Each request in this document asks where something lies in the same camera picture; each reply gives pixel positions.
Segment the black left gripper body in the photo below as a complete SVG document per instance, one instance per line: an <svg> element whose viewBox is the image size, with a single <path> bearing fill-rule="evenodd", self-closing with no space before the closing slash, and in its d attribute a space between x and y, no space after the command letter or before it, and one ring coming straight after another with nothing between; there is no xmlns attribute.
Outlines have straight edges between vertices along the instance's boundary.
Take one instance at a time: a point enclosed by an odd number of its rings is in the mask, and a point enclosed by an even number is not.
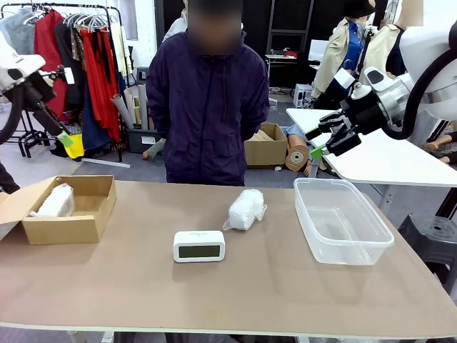
<svg viewBox="0 0 457 343"><path fill-rule="evenodd" d="M55 97L53 81L43 76L40 71L31 74L24 82L26 104L47 103Z"/></svg>

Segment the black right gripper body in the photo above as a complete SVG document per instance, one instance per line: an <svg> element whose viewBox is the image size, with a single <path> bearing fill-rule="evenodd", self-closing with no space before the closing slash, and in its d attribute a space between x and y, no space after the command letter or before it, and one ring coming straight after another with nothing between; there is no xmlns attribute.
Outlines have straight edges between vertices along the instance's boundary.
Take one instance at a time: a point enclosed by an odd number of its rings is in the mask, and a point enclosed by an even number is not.
<svg viewBox="0 0 457 343"><path fill-rule="evenodd" d="M351 130L357 134L367 135L387 124L375 94L367 94L357 100L348 96L340 105L344 116L351 123Z"/></svg>

